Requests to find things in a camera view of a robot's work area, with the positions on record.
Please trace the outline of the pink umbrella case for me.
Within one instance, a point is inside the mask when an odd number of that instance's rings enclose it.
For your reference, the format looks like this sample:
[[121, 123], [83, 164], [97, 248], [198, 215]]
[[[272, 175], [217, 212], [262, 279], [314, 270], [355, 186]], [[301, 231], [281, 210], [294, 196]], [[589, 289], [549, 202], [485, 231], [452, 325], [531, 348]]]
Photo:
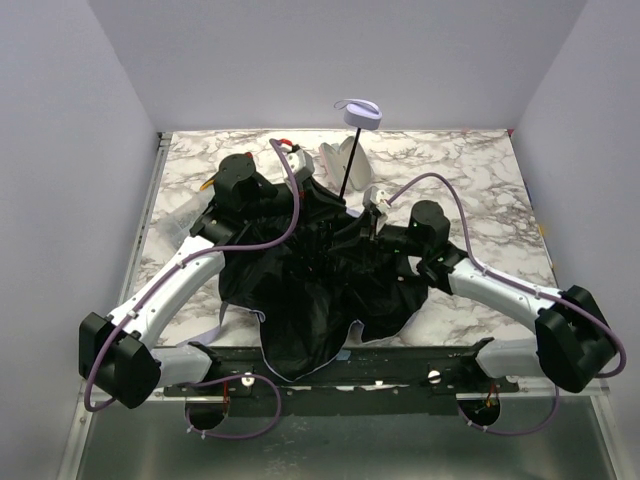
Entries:
[[344, 183], [347, 167], [351, 166], [345, 191], [363, 192], [372, 182], [373, 170], [361, 144], [356, 146], [354, 155], [351, 155], [354, 140], [354, 136], [349, 136], [340, 144], [322, 143], [319, 154], [331, 183], [338, 190]]

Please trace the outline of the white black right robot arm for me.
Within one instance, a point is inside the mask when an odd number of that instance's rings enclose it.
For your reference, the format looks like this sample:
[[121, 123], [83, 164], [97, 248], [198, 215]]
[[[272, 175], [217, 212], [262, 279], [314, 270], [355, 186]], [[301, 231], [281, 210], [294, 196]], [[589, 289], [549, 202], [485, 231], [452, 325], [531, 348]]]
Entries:
[[521, 280], [477, 260], [469, 246], [449, 239], [450, 221], [434, 201], [414, 204], [407, 226], [386, 222], [391, 204], [366, 200], [357, 238], [374, 252], [416, 257], [417, 271], [429, 287], [479, 302], [531, 332], [516, 340], [489, 339], [472, 361], [489, 378], [546, 378], [572, 393], [606, 376], [613, 359], [626, 360], [593, 295], [574, 285], [567, 290]]

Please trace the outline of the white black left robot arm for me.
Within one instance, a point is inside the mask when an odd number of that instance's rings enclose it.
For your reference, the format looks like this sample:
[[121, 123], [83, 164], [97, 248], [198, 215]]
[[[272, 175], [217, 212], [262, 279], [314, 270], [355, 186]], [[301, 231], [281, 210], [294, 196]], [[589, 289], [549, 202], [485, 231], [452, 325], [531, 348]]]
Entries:
[[[298, 146], [274, 145], [284, 180], [264, 178], [248, 153], [224, 158], [212, 177], [213, 195], [169, 262], [137, 293], [108, 315], [88, 314], [79, 328], [79, 373], [86, 381], [84, 406], [97, 412], [113, 402], [133, 409], [158, 387], [198, 383], [213, 364], [201, 348], [154, 351], [160, 335], [188, 300], [225, 267], [229, 253], [272, 250], [294, 233], [302, 210], [302, 184], [312, 177], [312, 158]], [[259, 218], [287, 214], [279, 236], [262, 243], [238, 244], [249, 224], [246, 208], [257, 206]]]

